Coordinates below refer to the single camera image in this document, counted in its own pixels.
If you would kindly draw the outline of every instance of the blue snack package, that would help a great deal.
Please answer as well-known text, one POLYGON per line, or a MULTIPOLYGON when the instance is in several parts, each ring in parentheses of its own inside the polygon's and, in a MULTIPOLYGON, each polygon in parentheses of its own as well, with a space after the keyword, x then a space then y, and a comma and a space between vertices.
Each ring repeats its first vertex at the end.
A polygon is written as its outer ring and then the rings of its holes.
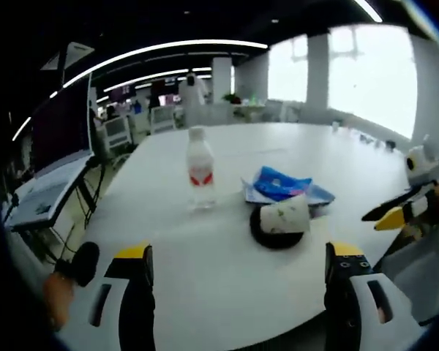
POLYGON ((254 182, 254 187, 262 195, 275 201, 282 201, 307 193, 311 183, 312 178, 296 179, 271 167, 263 166, 254 182))

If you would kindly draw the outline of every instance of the person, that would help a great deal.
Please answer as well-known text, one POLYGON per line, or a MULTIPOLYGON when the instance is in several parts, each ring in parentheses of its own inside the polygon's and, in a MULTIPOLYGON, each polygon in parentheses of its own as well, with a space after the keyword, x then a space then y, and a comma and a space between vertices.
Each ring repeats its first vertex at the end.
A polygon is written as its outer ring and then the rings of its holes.
POLYGON ((201 106, 205 104, 208 94, 205 82, 189 69, 187 79, 179 84, 181 105, 184 108, 185 123, 188 127, 201 124, 204 117, 201 106))

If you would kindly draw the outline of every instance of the ceiling light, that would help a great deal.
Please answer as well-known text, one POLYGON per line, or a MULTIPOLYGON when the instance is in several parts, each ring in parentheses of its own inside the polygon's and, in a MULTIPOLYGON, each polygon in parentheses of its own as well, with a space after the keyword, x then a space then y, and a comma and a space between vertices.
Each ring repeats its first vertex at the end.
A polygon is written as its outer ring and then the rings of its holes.
POLYGON ((136 87, 135 87, 135 90, 137 90, 137 89, 143 89, 143 88, 148 88, 149 86, 151 86, 151 83, 142 84, 141 86, 136 86, 136 87))
POLYGON ((21 124, 20 129, 18 129, 18 131, 15 133, 15 136, 13 137, 12 141, 15 141, 16 138, 18 137, 18 135, 21 133, 21 131, 24 129, 24 127, 26 127, 26 125, 29 123, 29 121, 31 120, 31 117, 28 117, 23 124, 21 124))
MULTIPOLYGON (((192 71, 194 71, 194 72, 211 71, 211 67, 194 68, 192 71)), ((189 72, 189 70, 187 68, 185 68, 185 69, 176 69, 173 71, 156 73, 154 75, 146 75, 145 77, 139 77, 136 79, 128 80, 127 82, 123 82, 120 84, 116 84, 114 86, 110 86, 109 88, 104 89, 104 92, 107 93, 108 91, 114 90, 115 88, 120 88, 121 86, 128 86, 129 84, 141 82, 142 80, 158 78, 158 77, 162 77, 163 75, 178 75, 178 74, 187 73, 187 72, 189 72)))
POLYGON ((109 97, 102 97, 101 99, 96 100, 96 102, 99 104, 100 102, 103 102, 105 100, 108 100, 109 97))
POLYGON ((167 42, 165 44, 158 44, 158 45, 152 45, 148 46, 146 48, 141 48, 133 51, 129 51, 128 53, 123 53, 121 55, 115 56, 113 58, 110 58, 106 61, 101 62, 100 64, 97 64, 96 66, 93 66, 86 71, 80 73, 79 75, 76 75, 72 79, 70 79, 68 82, 64 84, 64 88, 71 86, 74 82, 77 80, 83 78, 84 76, 88 75, 91 72, 94 72, 95 70, 102 68, 104 66, 107 66, 108 64, 112 64, 113 62, 126 59, 127 57, 138 55, 139 53, 147 53, 149 51, 153 50, 159 50, 159 49, 165 49, 165 48, 175 48, 178 46, 186 46, 186 45, 238 45, 238 46, 248 46, 251 48, 259 48, 259 49, 267 49, 269 46, 266 44, 260 44, 258 42, 245 42, 242 40, 227 40, 227 39, 198 39, 198 40, 182 40, 180 42, 167 42))
POLYGON ((382 18, 379 16, 379 14, 367 3, 366 0, 354 0, 366 13, 375 21, 375 22, 382 22, 382 18))

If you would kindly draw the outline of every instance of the white column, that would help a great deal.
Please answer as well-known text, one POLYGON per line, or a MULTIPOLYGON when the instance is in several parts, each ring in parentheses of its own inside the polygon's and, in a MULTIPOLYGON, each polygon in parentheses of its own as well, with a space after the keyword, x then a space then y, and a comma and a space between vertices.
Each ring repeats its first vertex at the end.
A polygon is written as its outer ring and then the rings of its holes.
POLYGON ((212 64, 213 103, 222 102, 222 97, 231 89, 231 58, 215 57, 212 64))

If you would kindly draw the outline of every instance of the black ceiling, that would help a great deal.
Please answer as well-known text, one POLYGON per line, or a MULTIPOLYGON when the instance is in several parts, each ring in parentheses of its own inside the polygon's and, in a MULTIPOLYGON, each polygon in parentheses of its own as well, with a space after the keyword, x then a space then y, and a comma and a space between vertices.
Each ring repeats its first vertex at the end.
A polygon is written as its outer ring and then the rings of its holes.
MULTIPOLYGON (((393 0, 371 0, 385 23, 407 26, 423 35, 404 9, 393 0)), ((59 86, 55 71, 40 71, 68 42, 79 42, 94 52, 71 66, 66 80, 106 59, 150 45, 186 39, 240 39, 274 44, 299 34, 326 33, 349 23, 371 23, 351 0, 136 1, 102 0, 95 4, 21 2, 7 13, 1 53, 4 115, 12 113, 7 133, 12 135, 33 109, 59 86)), ((99 96, 108 86, 172 69, 207 67, 213 56, 185 56, 146 61, 177 53, 222 51, 247 54, 262 49, 228 45, 193 45, 144 53, 106 66, 94 73, 99 96)), ((247 59, 234 56, 233 63, 247 59)))

